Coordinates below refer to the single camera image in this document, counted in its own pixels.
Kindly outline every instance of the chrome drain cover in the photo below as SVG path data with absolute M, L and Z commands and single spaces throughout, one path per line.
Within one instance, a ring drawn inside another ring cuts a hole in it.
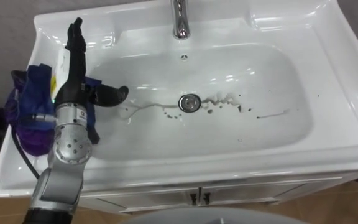
M 196 94 L 187 94 L 179 99 L 179 108 L 186 113 L 196 112 L 201 107 L 201 99 Z

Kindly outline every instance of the gray wall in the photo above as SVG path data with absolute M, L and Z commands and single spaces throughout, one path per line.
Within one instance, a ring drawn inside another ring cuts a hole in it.
M 35 39 L 35 15 L 137 1 L 146 0 L 0 0 L 0 107 L 12 89 L 9 72 L 27 66 Z M 339 2 L 358 36 L 358 0 Z

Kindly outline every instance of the sticker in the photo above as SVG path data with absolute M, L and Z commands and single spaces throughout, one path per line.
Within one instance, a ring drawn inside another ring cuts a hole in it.
M 77 108 L 77 121 L 86 122 L 86 112 Z
M 52 101 L 56 98 L 61 87 L 67 82 L 70 70 L 70 56 L 69 50 L 65 48 L 59 50 L 54 73 L 50 79 L 50 97 Z

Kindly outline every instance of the chrome faucet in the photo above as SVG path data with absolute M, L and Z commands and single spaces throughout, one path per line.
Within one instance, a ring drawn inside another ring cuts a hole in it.
M 190 36 L 187 19 L 187 0 L 171 0 L 173 14 L 173 36 L 178 40 L 186 40 Z

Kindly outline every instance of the tile floor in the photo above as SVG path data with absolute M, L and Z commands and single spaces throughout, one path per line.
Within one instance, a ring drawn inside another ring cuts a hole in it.
M 0 223 L 21 224 L 29 198 L 0 199 Z M 303 220 L 312 224 L 358 224 L 358 183 L 348 182 L 280 205 L 231 205 Z M 115 224 L 131 217 L 79 208 L 72 224 Z

